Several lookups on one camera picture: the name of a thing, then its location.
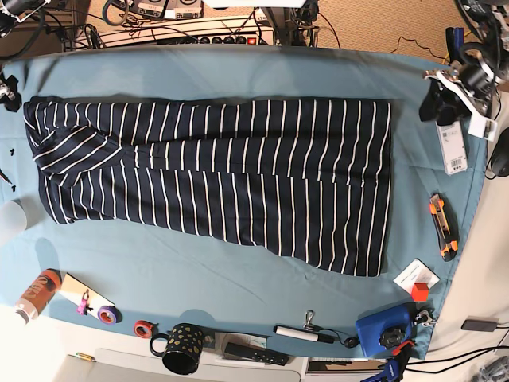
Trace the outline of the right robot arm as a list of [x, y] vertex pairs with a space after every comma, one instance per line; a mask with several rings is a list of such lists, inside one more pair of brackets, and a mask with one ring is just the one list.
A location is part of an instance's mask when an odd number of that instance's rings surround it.
[[45, 10], [44, 7], [50, 1], [1, 1], [1, 38], [6, 37], [13, 29], [24, 23], [31, 17], [38, 20], [36, 29], [25, 45], [16, 53], [1, 56], [1, 105], [7, 111], [16, 112], [21, 107], [21, 94], [17, 89], [18, 80], [11, 75], [6, 77], [4, 66], [26, 54], [38, 39], [41, 31], [45, 27]]

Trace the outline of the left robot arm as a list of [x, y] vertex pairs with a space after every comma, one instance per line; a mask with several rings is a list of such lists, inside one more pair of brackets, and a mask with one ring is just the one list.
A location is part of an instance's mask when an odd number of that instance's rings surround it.
[[475, 113], [488, 117], [498, 86], [508, 82], [508, 2], [455, 1], [469, 32], [446, 30], [449, 67], [427, 71], [429, 90], [419, 109], [422, 122], [449, 125]]

